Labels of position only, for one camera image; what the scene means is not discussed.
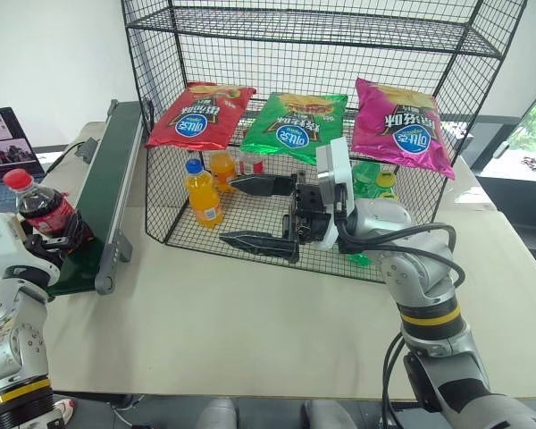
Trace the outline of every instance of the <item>table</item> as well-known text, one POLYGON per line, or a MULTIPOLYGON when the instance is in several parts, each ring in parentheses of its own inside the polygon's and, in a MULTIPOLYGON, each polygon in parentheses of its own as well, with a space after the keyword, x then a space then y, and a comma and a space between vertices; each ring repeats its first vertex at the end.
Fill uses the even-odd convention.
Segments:
MULTIPOLYGON (((75 198, 87 168, 67 158, 46 183, 75 198)), ((399 327, 386 288, 157 243, 143 229, 144 159, 122 222, 133 258, 119 267, 116 291, 48 305, 54 388, 380 398, 383 355, 399 327)), ((438 221, 456 228, 464 317, 492 389, 536 397, 536 263, 462 161, 456 175, 438 221)), ((414 398, 401 362, 390 396, 414 398)))

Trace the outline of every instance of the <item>orange juice bottle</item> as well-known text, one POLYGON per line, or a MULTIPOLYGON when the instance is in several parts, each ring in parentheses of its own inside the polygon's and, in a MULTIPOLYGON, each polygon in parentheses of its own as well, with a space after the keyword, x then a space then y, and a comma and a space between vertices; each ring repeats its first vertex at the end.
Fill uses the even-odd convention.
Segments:
POLYGON ((206 228, 214 226, 224 219, 221 199, 213 185, 213 177, 203 169, 198 159, 189 159, 185 164, 187 178, 185 187, 188 202, 193 209, 197 222, 206 228))
POLYGON ((236 179, 236 164, 227 150, 219 150, 211 154, 211 173, 218 190, 225 192, 235 190, 229 184, 229 180, 236 179))

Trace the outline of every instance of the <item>metal wire basket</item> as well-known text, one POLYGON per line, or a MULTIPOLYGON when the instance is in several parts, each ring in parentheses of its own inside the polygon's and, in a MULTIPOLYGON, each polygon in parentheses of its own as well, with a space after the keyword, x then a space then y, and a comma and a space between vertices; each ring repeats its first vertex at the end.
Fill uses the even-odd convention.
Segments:
MULTIPOLYGON (((130 57, 146 126, 151 129, 190 81, 256 88, 230 143, 239 155, 243 131, 272 92, 347 94, 344 131, 351 142, 357 77, 435 96, 454 163, 490 91, 520 21, 525 0, 122 0, 130 57)), ((225 220, 200 227, 188 209, 184 164, 195 153, 175 147, 147 152, 146 232, 169 246, 288 265, 221 242, 224 231, 281 235, 283 197, 222 195, 225 220)), ((208 154, 198 154, 208 167, 208 154)), ((361 156, 352 154, 355 162, 361 156)), ((271 156, 266 170, 315 169, 271 156)), ((394 170, 391 165, 384 169, 394 170)), ((446 179, 421 169, 395 169, 395 192, 417 222, 434 219, 446 179)), ((373 267, 347 261, 337 249, 301 249, 300 269, 380 281, 373 267)))

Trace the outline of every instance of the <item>chip bag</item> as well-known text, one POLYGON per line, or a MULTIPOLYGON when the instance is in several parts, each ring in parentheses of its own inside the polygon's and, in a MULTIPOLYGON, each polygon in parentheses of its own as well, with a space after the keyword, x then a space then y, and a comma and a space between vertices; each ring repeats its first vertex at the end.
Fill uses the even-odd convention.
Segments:
POLYGON ((357 79, 359 114, 352 150, 380 161, 455 174, 445 150, 435 99, 357 79))
POLYGON ((225 149, 255 93, 254 88, 190 83, 153 128, 147 147, 225 149))
POLYGON ((288 154, 315 165, 315 149, 341 137, 348 96, 272 93, 240 149, 264 155, 288 154))

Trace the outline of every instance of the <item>green chip bag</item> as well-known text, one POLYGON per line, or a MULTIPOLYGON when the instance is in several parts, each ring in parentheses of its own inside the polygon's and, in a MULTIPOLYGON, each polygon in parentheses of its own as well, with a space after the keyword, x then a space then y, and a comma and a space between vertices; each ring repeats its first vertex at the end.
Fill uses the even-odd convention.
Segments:
POLYGON ((273 92, 240 149, 287 154, 315 165, 315 149, 343 134, 348 96, 295 96, 273 92))

